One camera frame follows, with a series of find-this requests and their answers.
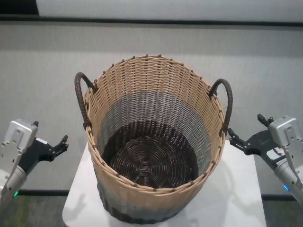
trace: basket handle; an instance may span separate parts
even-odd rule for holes
[[[226,80],[218,79],[214,83],[214,85],[210,88],[208,95],[209,95],[210,99],[212,98],[213,94],[217,95],[217,88],[220,84],[224,85],[224,87],[226,89],[226,92],[227,92],[228,104],[227,104],[227,109],[226,109],[225,120],[224,120],[224,123],[223,123],[222,128],[221,128],[221,131],[223,131],[225,134],[227,134],[229,121],[230,121],[231,115],[232,115],[232,100],[233,100],[233,98],[232,98],[232,88]]]
[[[75,90],[76,90],[76,96],[78,100],[78,104],[81,110],[81,114],[83,117],[83,127],[86,129],[87,126],[92,126],[91,122],[89,120],[89,117],[87,116],[86,109],[85,109],[85,104],[84,104],[84,99],[83,99],[83,94],[81,91],[81,79],[83,79],[87,85],[87,87],[92,88],[93,92],[95,93],[97,91],[97,87],[94,86],[94,84],[87,78],[87,76],[84,75],[82,72],[78,72],[75,76]]]

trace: woven basket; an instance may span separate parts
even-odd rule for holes
[[[80,80],[88,91],[83,98]],[[226,116],[218,85],[228,95]],[[133,57],[75,89],[104,208],[119,220],[156,223],[179,213],[220,161],[232,91],[183,64]]]

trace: white pedestal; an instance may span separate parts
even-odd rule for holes
[[[88,151],[84,150],[67,197],[63,220],[69,227],[130,227],[104,210]],[[175,217],[155,227],[265,227],[253,156],[226,141],[222,159],[197,196]]]

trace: black stripe on wall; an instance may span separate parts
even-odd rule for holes
[[[213,20],[139,20],[139,19],[100,19],[74,17],[40,17],[35,15],[1,15],[0,21],[43,21],[43,22],[84,22],[84,23],[121,23],[157,25],[231,25],[231,26],[285,26],[303,27],[303,22],[269,21],[213,21]]]
[[[0,14],[39,15],[36,0],[0,0]]]

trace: metal bracket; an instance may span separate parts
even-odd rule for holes
[[[22,119],[11,121],[0,147],[0,192],[15,172],[22,154],[33,142],[37,127]]]
[[[4,141],[1,144],[0,151],[0,186],[4,187],[6,182],[10,179],[12,173],[14,173],[23,150],[18,148],[23,132],[19,129],[15,129],[11,140],[9,142]]]

